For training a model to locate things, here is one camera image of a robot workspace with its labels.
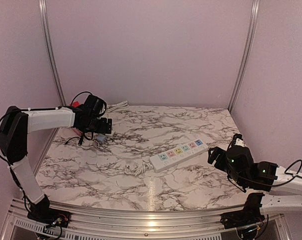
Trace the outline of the blue small plug adapter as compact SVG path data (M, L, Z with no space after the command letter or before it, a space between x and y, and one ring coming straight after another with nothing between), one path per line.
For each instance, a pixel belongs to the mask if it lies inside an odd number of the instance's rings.
M93 146L97 149L100 145L104 144L107 140L107 136L103 134L98 134L93 140Z

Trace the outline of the black power adapter with cable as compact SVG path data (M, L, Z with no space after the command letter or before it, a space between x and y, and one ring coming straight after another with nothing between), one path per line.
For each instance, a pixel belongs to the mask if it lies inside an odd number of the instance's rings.
M84 140L87 140L87 141L92 141L93 140L93 132L91 133L91 137L89 137L89 138L86 136L85 133L81 133L80 136L74 136L74 137L68 139L64 144L67 145L73 139L77 139L78 140L78 145L81 146L83 144Z

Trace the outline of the white multicolour power strip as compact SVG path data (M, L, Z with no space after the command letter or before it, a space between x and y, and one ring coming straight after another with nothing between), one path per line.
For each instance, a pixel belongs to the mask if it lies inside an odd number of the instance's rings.
M156 173L167 170L188 161L208 150L208 146L200 138L184 143L170 150L158 153L149 158Z

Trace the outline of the pink triangular power strip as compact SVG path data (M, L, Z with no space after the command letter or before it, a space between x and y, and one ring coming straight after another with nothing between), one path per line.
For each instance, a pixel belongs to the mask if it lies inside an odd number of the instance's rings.
M79 131L78 129L76 129L76 128L74 128L74 129L72 129L77 135L82 135L82 132L81 131Z

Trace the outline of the red cube socket adapter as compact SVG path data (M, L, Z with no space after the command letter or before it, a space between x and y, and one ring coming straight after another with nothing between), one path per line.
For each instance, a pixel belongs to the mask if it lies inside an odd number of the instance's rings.
M80 106L80 103L78 101L75 101L71 104L71 106L76 108L76 107Z

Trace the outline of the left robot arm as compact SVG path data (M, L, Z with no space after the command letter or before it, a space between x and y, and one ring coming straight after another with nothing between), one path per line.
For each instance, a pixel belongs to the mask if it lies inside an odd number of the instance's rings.
M19 108L10 106L0 118L0 158L4 160L20 189L27 216L43 223L52 223L67 215L51 208L48 196L36 180L29 160L30 136L33 133L60 128L80 131L80 139L90 134L109 134L112 119L104 117L107 103L103 99L89 94L84 103L62 105L49 108Z

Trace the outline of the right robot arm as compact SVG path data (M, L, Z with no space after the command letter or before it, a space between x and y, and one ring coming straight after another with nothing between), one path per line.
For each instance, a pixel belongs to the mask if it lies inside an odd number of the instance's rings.
M208 150L208 163L227 174L242 191L253 189L242 210L221 214L225 228L264 221L267 215L302 213L302 174L276 163L254 162L241 134L235 134L227 150Z

